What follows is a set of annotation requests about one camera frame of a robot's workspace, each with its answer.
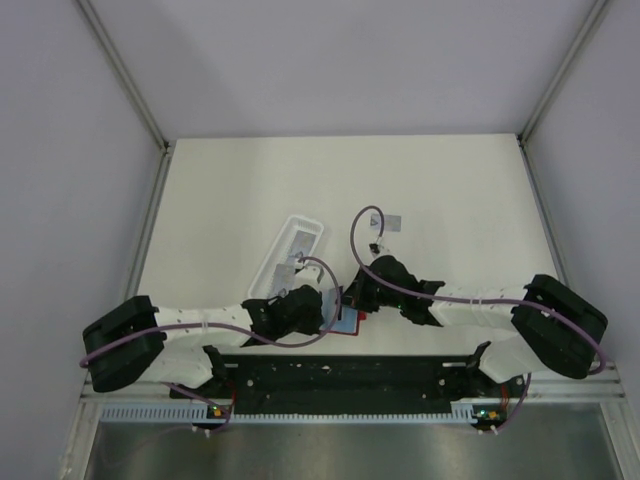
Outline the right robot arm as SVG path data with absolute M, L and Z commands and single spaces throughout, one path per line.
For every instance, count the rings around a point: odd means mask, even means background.
M 606 364 L 600 347 L 606 316 L 547 274 L 523 286 L 463 289 L 419 280 L 395 257 L 382 255 L 358 271 L 341 302 L 366 313 L 395 308 L 421 326 L 508 333 L 478 346 L 469 360 L 467 384 L 481 396 L 516 376 L 550 370 L 581 380 Z

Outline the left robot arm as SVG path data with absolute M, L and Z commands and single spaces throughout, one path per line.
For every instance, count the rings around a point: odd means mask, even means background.
M 87 369 L 98 393 L 139 380 L 173 383 L 216 396 L 227 374 L 218 352 L 228 348 L 287 345 L 293 334 L 320 338 L 321 293 L 305 285 L 283 297 L 249 299 L 217 309 L 154 306 L 135 296 L 103 315 L 82 333 Z

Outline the red leather card holder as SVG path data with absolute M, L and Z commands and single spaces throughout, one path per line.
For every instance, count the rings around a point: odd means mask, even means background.
M 320 329 L 331 334 L 357 336 L 360 327 L 360 313 L 351 307 L 341 305 L 339 315 L 336 321 L 332 323 L 337 304 L 335 289 L 322 292 L 323 323 Z

